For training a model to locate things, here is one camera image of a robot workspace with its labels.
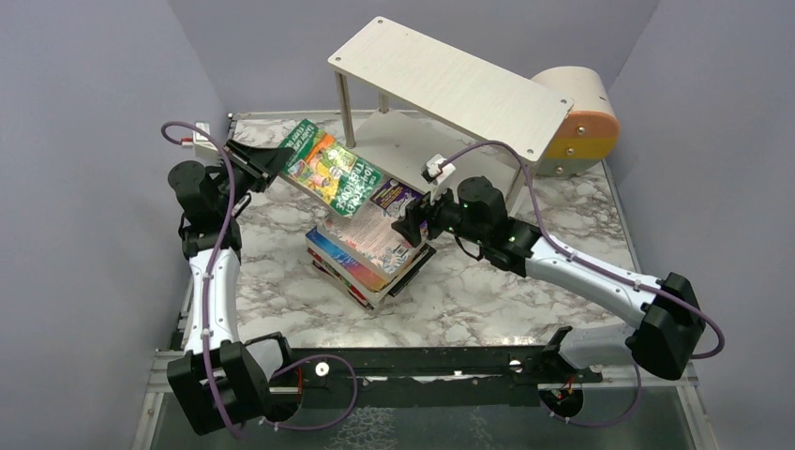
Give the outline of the green 104-storey treehouse book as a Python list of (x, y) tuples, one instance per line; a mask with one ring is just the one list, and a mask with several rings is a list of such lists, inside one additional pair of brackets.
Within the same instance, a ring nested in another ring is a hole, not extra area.
[(343, 218), (355, 216), (384, 178), (377, 166), (308, 120), (280, 145), (294, 151), (280, 176)]

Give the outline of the purple cartoon book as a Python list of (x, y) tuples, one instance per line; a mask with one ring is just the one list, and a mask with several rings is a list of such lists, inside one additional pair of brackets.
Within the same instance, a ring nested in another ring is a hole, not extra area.
[(389, 178), (370, 196), (370, 201), (381, 207), (391, 218), (400, 218), (408, 205), (421, 199), (423, 193), (409, 187), (395, 178)]

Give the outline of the pink floral book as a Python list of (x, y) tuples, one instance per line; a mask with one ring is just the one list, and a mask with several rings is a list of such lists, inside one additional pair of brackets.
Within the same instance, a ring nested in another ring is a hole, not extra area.
[(421, 250), (392, 228), (406, 205), (406, 202), (399, 201), (383, 208), (368, 201), (351, 218), (327, 216), (317, 225), (317, 231), (375, 274), (393, 279), (414, 261)]

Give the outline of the white two-tier shelf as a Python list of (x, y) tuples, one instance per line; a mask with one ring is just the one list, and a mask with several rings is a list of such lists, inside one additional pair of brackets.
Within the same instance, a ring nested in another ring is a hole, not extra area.
[(454, 163), (455, 187), (484, 175), (502, 191), (510, 213), (520, 208), (533, 166), (575, 105), (572, 97), (526, 79), (398, 22), (376, 17), (328, 59), (335, 72), (346, 145), (420, 191), (434, 155), (450, 157), (460, 143), (392, 110), (396, 99), (477, 141), (501, 141), (508, 154), (471, 151)]

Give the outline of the blue orange sunset book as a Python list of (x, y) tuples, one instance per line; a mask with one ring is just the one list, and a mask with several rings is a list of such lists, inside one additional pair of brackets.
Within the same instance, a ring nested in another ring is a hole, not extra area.
[(413, 266), (413, 261), (410, 261), (394, 275), (383, 276), (357, 261), (316, 229), (307, 232), (305, 237), (307, 251), (315, 263), (334, 277), (344, 279), (359, 292), (370, 296), (386, 294)]

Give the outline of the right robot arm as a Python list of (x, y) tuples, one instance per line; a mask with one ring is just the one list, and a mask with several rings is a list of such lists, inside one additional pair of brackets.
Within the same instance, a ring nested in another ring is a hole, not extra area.
[(561, 373), (637, 364), (675, 381), (706, 327), (688, 278), (644, 276), (545, 237), (537, 226), (510, 217), (503, 194), (484, 176), (467, 178), (438, 199), (425, 194), (411, 201), (392, 228), (414, 246), (451, 233), (477, 245), (475, 259), (562, 287), (622, 319), (619, 325), (559, 329), (545, 348), (545, 362)]

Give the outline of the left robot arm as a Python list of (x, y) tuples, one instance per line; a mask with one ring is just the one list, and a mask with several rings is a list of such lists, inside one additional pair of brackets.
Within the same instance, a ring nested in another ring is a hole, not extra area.
[(270, 382), (291, 362), (279, 332), (244, 341), (234, 322), (242, 234), (233, 209), (271, 186), (293, 157), (291, 148), (228, 141), (231, 164), (174, 166), (168, 182), (183, 209), (179, 235), (192, 275), (190, 327), (182, 357), (167, 381), (193, 431), (206, 435), (246, 421), (278, 418)]

